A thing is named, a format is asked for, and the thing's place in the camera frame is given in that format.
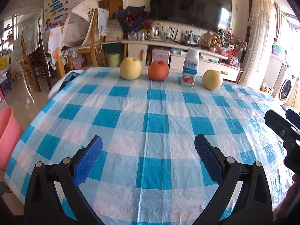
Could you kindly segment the right hand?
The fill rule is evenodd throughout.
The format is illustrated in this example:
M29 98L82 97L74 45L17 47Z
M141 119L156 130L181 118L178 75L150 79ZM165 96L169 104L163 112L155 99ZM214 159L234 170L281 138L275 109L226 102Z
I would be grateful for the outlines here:
M299 185L299 175L294 174L292 177L293 184L288 189L285 199L283 200L283 203L280 208L280 212L283 213L291 204L292 200L296 196L296 192L298 190L297 186Z

